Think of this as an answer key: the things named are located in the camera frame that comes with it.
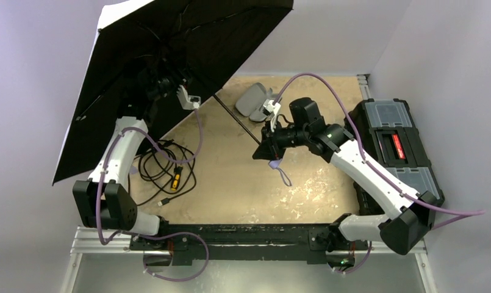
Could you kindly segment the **black grey umbrella case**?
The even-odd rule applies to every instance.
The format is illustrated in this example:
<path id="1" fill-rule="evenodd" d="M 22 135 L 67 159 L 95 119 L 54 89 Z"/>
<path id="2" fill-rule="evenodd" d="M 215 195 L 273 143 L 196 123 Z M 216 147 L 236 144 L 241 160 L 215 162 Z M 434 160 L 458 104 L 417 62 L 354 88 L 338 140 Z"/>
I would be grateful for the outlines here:
<path id="1" fill-rule="evenodd" d="M 246 89 L 235 103 L 235 108 L 250 121 L 263 122 L 267 119 L 261 110 L 264 102 L 274 100 L 277 96 L 278 94 L 274 93 L 272 88 L 266 89 L 263 84 L 257 82 Z"/>

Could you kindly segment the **lilac black folding umbrella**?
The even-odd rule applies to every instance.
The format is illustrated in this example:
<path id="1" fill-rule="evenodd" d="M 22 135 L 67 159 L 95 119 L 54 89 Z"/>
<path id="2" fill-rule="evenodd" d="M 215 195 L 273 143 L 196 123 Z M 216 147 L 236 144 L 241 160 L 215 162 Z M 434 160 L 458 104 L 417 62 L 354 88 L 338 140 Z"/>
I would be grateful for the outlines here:
<path id="1" fill-rule="evenodd" d="M 144 119 L 162 137 L 208 100 L 292 11 L 293 1 L 125 1 L 102 9 L 53 182 L 93 170 L 115 122 Z"/>

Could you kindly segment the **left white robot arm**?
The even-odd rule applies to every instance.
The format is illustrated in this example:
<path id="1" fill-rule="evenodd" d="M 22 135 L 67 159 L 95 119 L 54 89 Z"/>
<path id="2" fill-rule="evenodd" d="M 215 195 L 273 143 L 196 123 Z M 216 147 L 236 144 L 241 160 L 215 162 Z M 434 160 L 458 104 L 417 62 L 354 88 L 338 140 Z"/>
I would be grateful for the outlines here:
<path id="1" fill-rule="evenodd" d="M 142 71 L 120 76 L 104 89 L 103 95 L 115 111 L 113 131 L 87 179 L 73 186 L 81 222 L 98 231 L 102 244 L 110 241 L 104 230 L 146 236 L 159 232 L 161 218 L 139 211 L 128 176 L 142 141 L 152 141 L 149 126 L 156 116 L 157 102 L 183 95 L 186 81 L 177 74 L 157 76 Z"/>

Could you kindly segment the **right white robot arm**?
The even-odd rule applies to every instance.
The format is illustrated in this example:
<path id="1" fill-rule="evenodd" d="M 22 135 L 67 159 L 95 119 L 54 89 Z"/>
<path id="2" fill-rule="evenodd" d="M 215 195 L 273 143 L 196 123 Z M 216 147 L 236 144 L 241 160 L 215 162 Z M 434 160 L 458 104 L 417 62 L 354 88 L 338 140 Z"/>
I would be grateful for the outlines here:
<path id="1" fill-rule="evenodd" d="M 328 124 L 309 97 L 289 105 L 287 126 L 267 121 L 253 158 L 275 167 L 288 148 L 305 146 L 354 182 L 359 214 L 331 225 L 329 250 L 352 241 L 380 241 L 406 255 L 432 230 L 444 194 L 408 104 L 400 99 L 360 102 L 343 125 Z"/>

